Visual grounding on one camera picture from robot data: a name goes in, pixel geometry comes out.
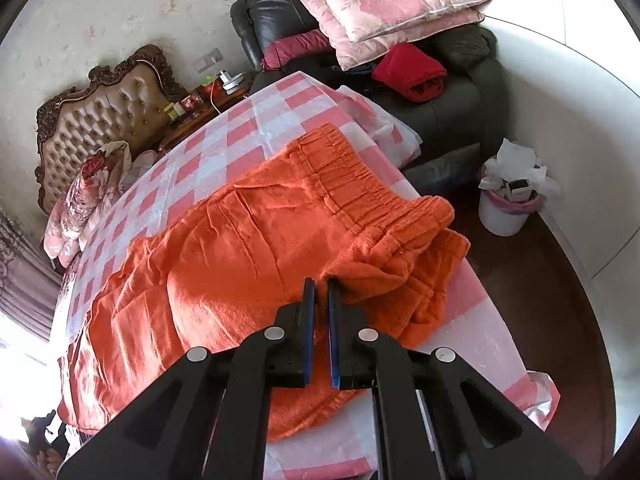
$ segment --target metal rivet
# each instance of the metal rivet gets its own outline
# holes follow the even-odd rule
[[[282,339],[284,337],[284,330],[279,326],[270,326],[267,330],[264,331],[264,336],[271,341],[277,341],[278,339]]]
[[[375,341],[378,339],[378,332],[372,328],[363,328],[358,332],[358,337],[363,341]]]
[[[194,346],[187,352],[187,359],[192,363],[199,363],[207,358],[207,349],[204,346]]]
[[[453,359],[456,358],[456,353],[451,348],[438,348],[435,351],[436,359],[438,361],[442,361],[443,363],[450,363]]]

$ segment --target wooden nightstand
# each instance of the wooden nightstand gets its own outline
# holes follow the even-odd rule
[[[183,140],[194,134],[204,126],[204,124],[207,124],[210,120],[216,117],[218,115],[218,111],[226,112],[229,108],[249,97],[249,90],[251,89],[252,82],[253,77],[250,77],[249,75],[245,76],[245,80],[242,82],[238,90],[213,101],[216,105],[215,108],[211,106],[210,102],[205,101],[203,106],[197,110],[184,114],[177,121],[165,126],[159,135],[162,139],[158,145],[158,153],[160,153],[160,157],[165,156],[175,146],[183,142]]]

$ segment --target headboard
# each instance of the headboard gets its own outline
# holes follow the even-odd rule
[[[162,50],[152,44],[137,49],[113,72],[97,66],[89,86],[69,88],[38,108],[40,184],[38,204],[50,213],[90,155],[113,140],[126,140],[137,155],[169,123],[164,108],[188,92],[174,81]]]

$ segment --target wall outlet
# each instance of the wall outlet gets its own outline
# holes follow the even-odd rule
[[[222,61],[222,54],[220,54],[217,48],[214,48],[211,52],[196,59],[193,65],[198,71],[198,74],[202,74],[205,70],[208,70],[220,61]]]

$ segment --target orange garment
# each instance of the orange garment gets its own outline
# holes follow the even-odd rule
[[[447,279],[468,241],[446,227],[440,197],[405,200],[326,124],[135,240],[94,300],[61,363],[58,413],[100,430],[193,346],[237,346],[318,282],[312,383],[272,395],[270,440],[318,425],[356,395],[331,386],[326,278],[364,308],[370,325],[415,347],[438,325]]]

